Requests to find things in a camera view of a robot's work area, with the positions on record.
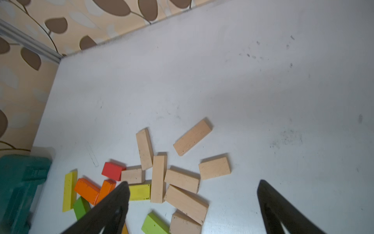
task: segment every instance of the wallpaper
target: wallpaper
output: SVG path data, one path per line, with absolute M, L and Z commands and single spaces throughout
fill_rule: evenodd
M 207 1 L 0 0 L 0 18 L 68 55 Z
M 0 156 L 28 154 L 58 64 L 0 37 Z

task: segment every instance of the lime green wooden block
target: lime green wooden block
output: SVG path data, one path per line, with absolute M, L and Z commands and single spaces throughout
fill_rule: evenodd
M 169 226 L 161 221 L 154 213 L 149 213 L 144 220 L 141 230 L 145 234 L 170 234 Z
M 77 201 L 74 203 L 74 212 L 75 212 L 75 216 L 77 217 L 77 220 L 82 218 L 90 210 L 91 210 L 90 204 L 83 197 L 79 197 Z
M 74 191 L 75 184 L 77 183 L 77 177 L 77 171 L 72 171 L 65 175 L 64 199 L 62 202 L 63 212 L 71 210 L 74 202 L 77 200 L 77 193 Z
M 130 185 L 130 201 L 149 200 L 151 198 L 151 185 Z

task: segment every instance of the toy block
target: toy block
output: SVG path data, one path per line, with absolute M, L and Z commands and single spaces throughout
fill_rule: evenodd
M 130 185 L 130 201 L 149 200 L 151 197 L 151 185 Z
M 72 171 L 65 175 L 64 183 L 64 199 L 62 201 L 62 211 L 66 212 L 73 208 L 74 202 L 77 199 L 77 193 L 74 191 L 75 184 L 77 183 L 78 172 Z
M 127 181 L 129 185 L 143 183 L 145 181 L 145 171 L 143 171 L 141 168 L 126 169 L 122 171 L 121 181 Z
M 163 197 L 166 191 L 166 183 L 164 182 L 166 167 L 168 165 L 168 156 L 158 155 L 153 157 L 152 168 L 152 187 L 151 202 L 163 203 Z
M 145 171 L 152 167 L 153 160 L 153 149 L 147 128 L 137 133 L 137 142 L 141 168 L 143 171 Z
M 227 157 L 210 160 L 199 164 L 200 177 L 202 180 L 231 174 Z
M 121 181 L 122 171 L 126 170 L 126 167 L 117 165 L 112 162 L 106 162 L 101 174 L 115 181 Z
M 199 190 L 200 179 L 186 175 L 184 173 L 168 169 L 166 171 L 165 182 L 178 188 L 197 193 Z
M 141 230 L 145 234 L 169 234 L 169 226 L 154 213 L 149 213 L 144 220 Z
M 200 234 L 201 225 L 190 217 L 175 212 L 171 217 L 169 232 L 172 234 Z
M 129 231 L 127 230 L 126 224 L 123 224 L 122 233 L 121 234 L 129 234 Z
M 106 197 L 115 188 L 116 188 L 116 182 L 115 181 L 104 180 L 104 182 L 101 186 L 100 192 L 99 192 L 99 196 L 97 197 L 95 205 L 98 204 L 99 202 L 101 202 L 101 200 L 104 199 L 104 197 Z
M 188 196 L 172 185 L 168 187 L 164 199 L 197 223 L 203 224 L 206 213 L 208 212 L 208 204 Z
M 212 129 L 203 119 L 198 122 L 198 124 L 196 124 L 190 131 L 184 134 L 173 146 L 178 155 L 183 156 L 211 131 Z
M 74 213 L 75 213 L 75 216 L 77 217 L 77 220 L 82 218 L 90 210 L 91 210 L 90 204 L 83 197 L 79 197 L 77 201 L 74 203 Z
M 84 178 L 80 178 L 74 190 L 92 205 L 96 204 L 100 189 Z

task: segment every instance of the white tabletop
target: white tabletop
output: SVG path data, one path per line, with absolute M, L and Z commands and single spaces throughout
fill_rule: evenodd
M 168 167 L 228 155 L 231 175 L 200 185 L 203 234 L 265 233 L 260 179 L 327 233 L 372 232 L 372 13 L 365 0 L 217 0 L 63 59 L 34 142 L 53 163 L 30 234 L 76 221 L 62 213 L 66 173 L 101 186 L 106 161 L 140 165 L 145 127 Z M 173 144 L 205 117 L 213 131 L 179 157 Z M 170 224 L 175 208 L 130 202 L 131 234 L 152 210 Z

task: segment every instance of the brown leaf print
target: brown leaf print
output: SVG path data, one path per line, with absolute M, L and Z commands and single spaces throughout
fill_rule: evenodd
M 65 17 L 48 19 L 44 23 L 47 28 L 54 33 L 61 34 L 68 29 L 68 22 Z
M 16 0 L 19 2 L 22 6 L 27 6 L 30 4 L 31 0 Z
M 0 137 L 5 133 L 6 128 L 8 127 L 8 119 L 4 112 L 0 110 Z
M 79 47 L 81 50 L 91 48 L 93 46 L 97 45 L 96 42 L 92 40 L 91 37 L 89 36 L 84 36 L 80 42 L 79 42 Z
M 0 54 L 8 53 L 10 50 L 9 43 L 0 37 Z
M 140 12 L 148 21 L 153 21 L 157 18 L 157 0 L 138 0 Z
M 189 7 L 191 0 L 170 0 L 176 7 L 184 9 Z
M 35 70 L 39 70 L 42 60 L 37 53 L 23 47 L 21 49 L 21 56 L 27 64 Z
M 129 5 L 124 0 L 93 0 L 93 2 L 112 15 L 127 16 L 131 13 Z

